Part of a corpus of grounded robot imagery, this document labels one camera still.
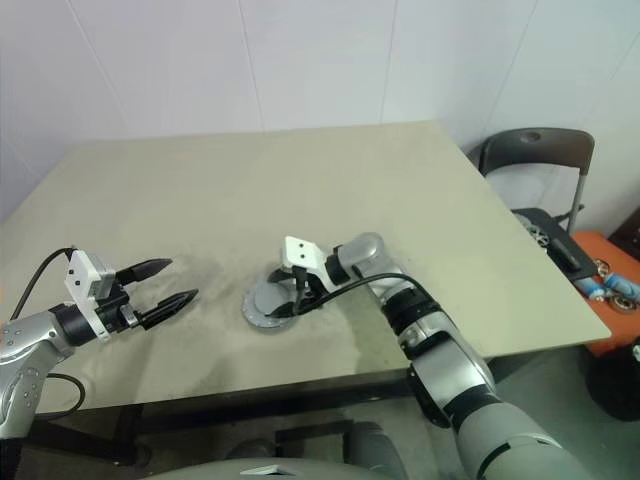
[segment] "cable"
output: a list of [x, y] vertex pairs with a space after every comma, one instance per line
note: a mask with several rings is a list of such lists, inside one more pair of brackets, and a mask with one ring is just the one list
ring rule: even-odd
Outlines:
[[307, 269], [293, 266], [291, 269], [291, 273], [293, 273], [293, 277], [296, 281], [296, 300], [293, 303], [293, 316], [297, 317], [300, 312], [300, 305], [302, 304], [302, 299], [304, 298], [304, 289], [307, 285]]
[[20, 300], [18, 301], [18, 305], [16, 305], [16, 309], [11, 314], [9, 321], [15, 320], [16, 318], [18, 318], [18, 315], [20, 315], [20, 312], [22, 311], [24, 304], [27, 303], [27, 299], [29, 298], [29, 295], [31, 295], [31, 291], [33, 290], [33, 287], [35, 286], [36, 282], [40, 278], [40, 275], [42, 275], [42, 272], [44, 272], [45, 268], [47, 268], [49, 264], [58, 255], [62, 255], [64, 253], [65, 255], [70, 257], [71, 253], [73, 253], [74, 250], [75, 248], [73, 247], [59, 248], [58, 250], [56, 250], [55, 252], [53, 252], [51, 255], [49, 255], [47, 258], [44, 259], [44, 261], [40, 264], [36, 272], [33, 274], [33, 277], [31, 277], [31, 280], [29, 280], [29, 283], [27, 284], [27, 288], [25, 288], [24, 293], [20, 297]]
[[[44, 272], [44, 270], [49, 266], [49, 264], [56, 257], [58, 257], [59, 255], [62, 255], [63, 253], [68, 258], [70, 258], [74, 250], [76, 249], [73, 247], [59, 248], [58, 250], [53, 252], [51, 255], [49, 255], [47, 258], [45, 258], [42, 261], [40, 266], [36, 269], [35, 273], [31, 277], [31, 280], [29, 280], [27, 287], [24, 289], [24, 293], [20, 297], [20, 300], [18, 301], [18, 304], [16, 305], [15, 310], [11, 314], [11, 318], [9, 318], [9, 321], [15, 320], [16, 318], [18, 318], [18, 315], [20, 315], [22, 308], [24, 307], [25, 303], [27, 303], [27, 300], [29, 299], [31, 292], [33, 291], [33, 287], [35, 287], [36, 282], [40, 278], [40, 275], [42, 275], [42, 272]], [[66, 417], [67, 415], [72, 414], [82, 406], [82, 404], [84, 403], [84, 399], [87, 396], [87, 392], [80, 380], [78, 380], [75, 377], [72, 377], [71, 375], [66, 375], [64, 373], [49, 373], [47, 374], [47, 378], [57, 378], [60, 380], [66, 380], [68, 382], [73, 383], [78, 388], [78, 392], [80, 396], [78, 398], [78, 401], [75, 403], [75, 405], [70, 409], [65, 410], [64, 412], [59, 412], [59, 413], [41, 413], [40, 415], [36, 415], [36, 418], [38, 420], [57, 420], [59, 418]]]
[[401, 280], [405, 280], [411, 283], [414, 287], [416, 287], [416, 290], [422, 293], [426, 298], [431, 298], [431, 295], [429, 295], [429, 293], [425, 290], [425, 288], [422, 285], [420, 285], [420, 283], [417, 280], [415, 280], [413, 277], [410, 277], [409, 275], [405, 275], [404, 273], [381, 273], [378, 275], [372, 275], [370, 277], [356, 280], [355, 282], [350, 283], [346, 287], [342, 287], [339, 290], [331, 292], [325, 295], [324, 297], [316, 300], [315, 302], [306, 305], [304, 308], [299, 309], [297, 314], [304, 315], [305, 313], [309, 313], [310, 311], [315, 310], [316, 308], [324, 305], [325, 303], [333, 300], [334, 298], [339, 297], [340, 295], [343, 295], [347, 292], [350, 292], [355, 288], [361, 287], [371, 282], [376, 282], [378, 280], [384, 280], [385, 278], [399, 278]]
[[58, 420], [59, 418], [66, 417], [67, 415], [71, 415], [73, 412], [75, 412], [82, 406], [82, 404], [84, 403], [84, 399], [87, 396], [87, 392], [84, 389], [84, 385], [82, 385], [82, 382], [80, 380], [78, 380], [75, 377], [72, 377], [71, 375], [66, 375], [64, 373], [49, 373], [47, 375], [47, 378], [58, 378], [60, 380], [66, 380], [68, 382], [73, 383], [78, 388], [78, 392], [80, 396], [78, 397], [78, 401], [75, 403], [75, 405], [70, 409], [65, 410], [64, 412], [57, 412], [57, 413], [41, 413], [36, 415], [37, 420], [46, 420], [46, 421]]

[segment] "black chair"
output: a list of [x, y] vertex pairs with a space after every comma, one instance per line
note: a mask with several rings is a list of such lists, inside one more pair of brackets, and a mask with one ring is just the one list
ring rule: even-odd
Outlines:
[[[569, 235], [581, 209], [580, 199], [589, 172], [594, 140], [587, 132], [565, 128], [520, 128], [489, 137], [470, 153], [483, 176], [509, 165], [544, 163], [580, 170], [571, 211], [551, 217], [539, 208], [513, 210], [544, 231], [549, 239], [547, 252], [569, 280], [597, 273], [593, 261]], [[569, 219], [567, 230], [559, 222]]]

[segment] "blue object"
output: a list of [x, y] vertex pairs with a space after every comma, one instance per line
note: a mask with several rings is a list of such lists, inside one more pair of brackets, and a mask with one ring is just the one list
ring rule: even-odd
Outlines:
[[593, 278], [581, 278], [573, 282], [575, 287], [589, 300], [604, 300], [604, 288]]
[[627, 280], [617, 273], [610, 273], [604, 277], [604, 284], [629, 300], [640, 303], [640, 285], [633, 283], [631, 280]]

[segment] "beige tabletop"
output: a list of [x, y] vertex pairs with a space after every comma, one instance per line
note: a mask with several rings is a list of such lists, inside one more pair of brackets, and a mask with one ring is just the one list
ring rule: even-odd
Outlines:
[[[40, 261], [70, 244], [115, 268], [173, 265], [131, 288], [141, 309], [199, 288], [148, 332], [94, 341], [60, 364], [84, 408], [374, 372], [407, 364], [366, 291], [276, 335], [241, 314], [287, 234], [331, 247], [364, 231], [431, 292], [486, 357], [604, 338], [609, 331], [435, 123], [99, 142], [82, 145], [0, 227], [0, 318]], [[68, 299], [64, 262], [24, 313]], [[68, 408], [50, 381], [39, 411]]]

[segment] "round base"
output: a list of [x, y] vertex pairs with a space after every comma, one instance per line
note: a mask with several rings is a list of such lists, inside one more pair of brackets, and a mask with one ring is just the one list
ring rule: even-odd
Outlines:
[[290, 327], [298, 317], [271, 318], [267, 315], [277, 307], [292, 302], [294, 292], [279, 283], [267, 282], [262, 276], [245, 295], [242, 302], [242, 314], [252, 327], [261, 332], [277, 333]]
[[618, 313], [624, 313], [625, 315], [634, 313], [638, 308], [633, 300], [629, 300], [623, 295], [617, 293], [609, 297], [609, 305]]

